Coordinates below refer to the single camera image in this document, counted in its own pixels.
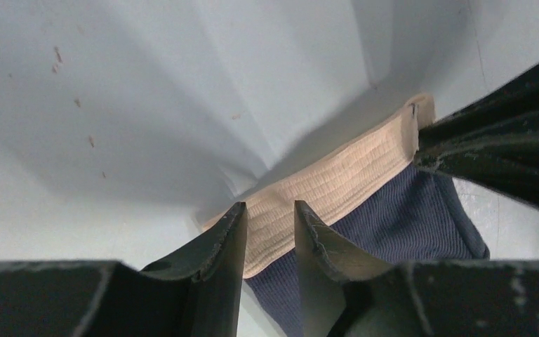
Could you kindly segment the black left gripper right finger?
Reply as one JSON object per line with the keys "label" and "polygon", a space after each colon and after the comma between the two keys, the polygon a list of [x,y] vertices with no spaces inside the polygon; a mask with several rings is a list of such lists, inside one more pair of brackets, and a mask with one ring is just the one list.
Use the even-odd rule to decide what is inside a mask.
{"label": "black left gripper right finger", "polygon": [[294,209],[306,336],[539,336],[539,260],[392,265]]}

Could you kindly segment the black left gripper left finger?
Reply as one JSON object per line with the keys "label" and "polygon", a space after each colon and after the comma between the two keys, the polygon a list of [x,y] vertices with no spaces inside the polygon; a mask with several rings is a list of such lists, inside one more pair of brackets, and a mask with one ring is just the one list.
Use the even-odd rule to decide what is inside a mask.
{"label": "black left gripper left finger", "polygon": [[246,205],[135,270],[116,260],[0,262],[0,336],[235,336]]}

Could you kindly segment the navy underwear with cream waistband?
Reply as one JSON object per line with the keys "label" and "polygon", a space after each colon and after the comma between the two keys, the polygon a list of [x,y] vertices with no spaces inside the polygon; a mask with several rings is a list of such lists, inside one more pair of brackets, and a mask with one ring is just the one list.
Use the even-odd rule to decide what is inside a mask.
{"label": "navy underwear with cream waistband", "polygon": [[287,336],[303,334],[293,224],[297,200],[389,263],[489,258],[453,181],[411,163],[419,131],[434,118],[433,97],[416,95],[381,124],[246,198],[244,279]]}

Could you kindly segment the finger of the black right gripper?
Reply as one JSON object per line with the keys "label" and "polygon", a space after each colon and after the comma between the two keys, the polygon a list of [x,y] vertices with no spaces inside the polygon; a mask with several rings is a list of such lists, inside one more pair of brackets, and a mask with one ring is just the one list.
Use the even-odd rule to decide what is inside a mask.
{"label": "finger of the black right gripper", "polygon": [[413,164],[539,210],[539,63],[421,130]]}

